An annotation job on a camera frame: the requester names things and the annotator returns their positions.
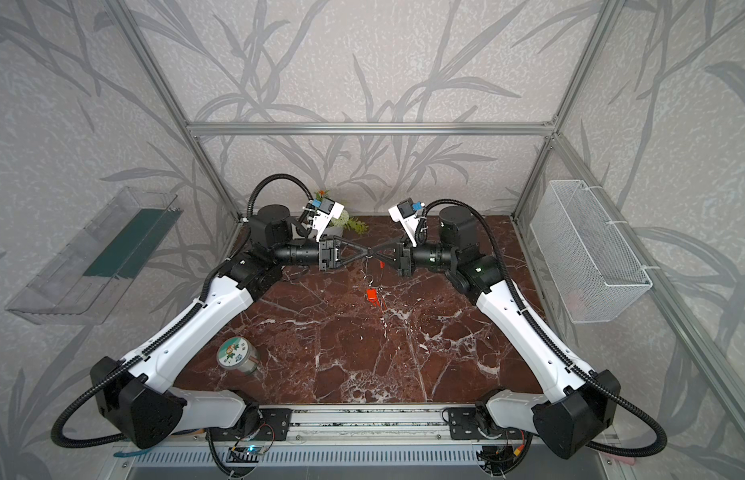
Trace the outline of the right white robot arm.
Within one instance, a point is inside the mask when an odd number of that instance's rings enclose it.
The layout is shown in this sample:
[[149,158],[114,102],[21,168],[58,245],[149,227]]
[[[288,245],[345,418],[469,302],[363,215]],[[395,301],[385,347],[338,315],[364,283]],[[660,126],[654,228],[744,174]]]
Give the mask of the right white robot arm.
[[407,199],[390,208],[405,238],[395,242],[386,262],[402,276],[417,268],[443,272],[456,290],[502,331],[525,360],[540,394],[501,389],[480,400],[478,410],[488,436],[502,428],[532,433],[563,459],[583,447],[611,452],[597,437],[611,426],[620,406],[621,386],[608,370],[596,372],[572,352],[538,316],[512,280],[500,248],[481,252],[480,229],[487,220],[472,207],[441,200],[440,240],[426,240],[428,205]]

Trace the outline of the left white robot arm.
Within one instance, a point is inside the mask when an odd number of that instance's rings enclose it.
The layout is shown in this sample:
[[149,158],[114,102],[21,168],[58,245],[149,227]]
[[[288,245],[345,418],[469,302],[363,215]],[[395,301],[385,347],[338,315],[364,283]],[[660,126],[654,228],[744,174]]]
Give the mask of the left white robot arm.
[[90,372],[100,414],[118,435],[140,449],[160,444],[186,430],[254,430],[258,403],[236,391],[192,391],[174,382],[190,360],[238,314],[253,306],[282,280],[286,266],[341,268],[340,252],[350,242],[326,235],[342,205],[330,200],[308,206],[308,237],[294,237],[300,220],[282,205],[260,208],[248,220],[250,247],[224,260],[204,280],[202,292],[160,332],[121,360],[106,357]]

